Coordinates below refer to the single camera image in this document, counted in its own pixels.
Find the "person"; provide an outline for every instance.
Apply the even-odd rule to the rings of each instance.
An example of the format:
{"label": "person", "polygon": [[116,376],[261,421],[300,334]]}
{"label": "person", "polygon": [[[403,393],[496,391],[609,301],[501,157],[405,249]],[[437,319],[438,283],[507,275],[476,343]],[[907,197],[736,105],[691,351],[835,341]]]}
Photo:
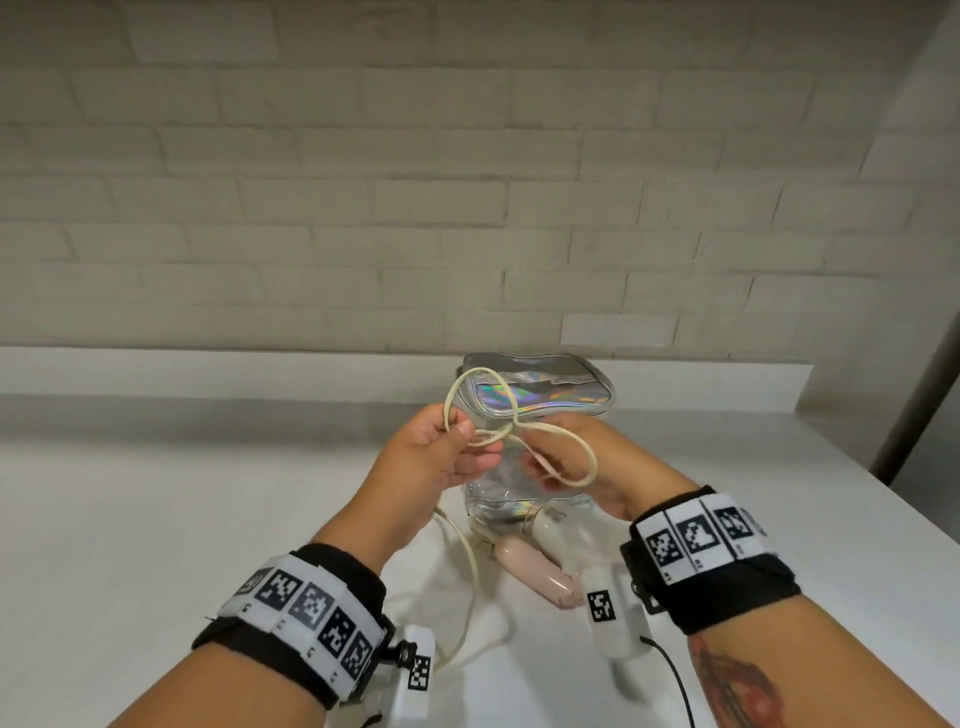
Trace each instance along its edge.
{"label": "person", "polygon": [[[444,489],[500,461],[502,443],[472,448],[474,427],[456,408],[444,430],[430,405],[379,453],[352,500],[314,541],[351,554],[379,574],[430,520]],[[698,489],[612,427],[583,415],[548,419],[580,435],[599,472],[597,505],[633,520]],[[587,457],[571,438],[528,431],[524,439],[560,473],[584,476]],[[556,488],[531,457],[524,467]],[[948,728],[897,675],[809,598],[796,595],[711,626],[689,638],[690,655],[720,728]],[[324,707],[307,690],[218,643],[194,650],[141,695],[113,728],[307,728]]]}

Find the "wall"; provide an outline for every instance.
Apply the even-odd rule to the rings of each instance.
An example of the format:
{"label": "wall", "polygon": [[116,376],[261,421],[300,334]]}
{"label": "wall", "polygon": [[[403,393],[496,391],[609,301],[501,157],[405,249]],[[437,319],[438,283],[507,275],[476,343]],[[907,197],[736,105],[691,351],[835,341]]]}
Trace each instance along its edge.
{"label": "wall", "polygon": [[960,305],[908,0],[0,6],[0,343],[789,359],[869,463]]}
{"label": "wall", "polygon": [[891,487],[960,543],[960,380],[954,382]]}

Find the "wristband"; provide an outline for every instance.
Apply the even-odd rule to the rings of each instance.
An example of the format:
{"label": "wristband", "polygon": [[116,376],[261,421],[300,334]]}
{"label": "wristband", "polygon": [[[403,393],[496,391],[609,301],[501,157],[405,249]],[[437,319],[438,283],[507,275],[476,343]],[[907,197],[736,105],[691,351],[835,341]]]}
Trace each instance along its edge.
{"label": "wristband", "polygon": [[620,551],[637,595],[686,635],[801,592],[754,518],[709,486],[647,511],[630,533]]}
{"label": "wristband", "polygon": [[380,579],[334,546],[269,559],[193,648],[216,642],[298,683],[328,710],[363,690],[394,634]]}

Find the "red tattoo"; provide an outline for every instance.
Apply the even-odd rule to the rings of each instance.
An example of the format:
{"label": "red tattoo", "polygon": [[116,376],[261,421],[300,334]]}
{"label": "red tattoo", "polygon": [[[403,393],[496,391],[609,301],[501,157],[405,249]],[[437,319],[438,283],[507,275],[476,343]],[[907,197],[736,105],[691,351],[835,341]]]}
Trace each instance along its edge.
{"label": "red tattoo", "polygon": [[719,728],[784,728],[783,698],[763,670],[710,652],[702,637],[690,653]]}

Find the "black wire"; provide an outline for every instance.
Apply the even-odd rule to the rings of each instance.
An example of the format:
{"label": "black wire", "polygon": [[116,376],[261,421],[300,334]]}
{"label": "black wire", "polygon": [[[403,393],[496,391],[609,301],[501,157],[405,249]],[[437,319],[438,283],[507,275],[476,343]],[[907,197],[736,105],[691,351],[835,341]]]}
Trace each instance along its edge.
{"label": "black wire", "polygon": [[686,696],[684,681],[680,679],[680,673],[677,671],[677,666],[673,664],[673,660],[670,659],[670,655],[668,655],[665,649],[663,649],[649,637],[640,635],[640,641],[644,644],[649,644],[651,647],[654,647],[661,655],[663,655],[663,659],[666,660],[666,663],[670,666],[670,669],[673,670],[673,676],[677,678],[677,685],[680,686],[680,695],[684,697],[684,707],[686,708],[686,717],[690,721],[690,728],[696,728],[696,723],[693,722],[693,711],[690,710],[690,698]]}

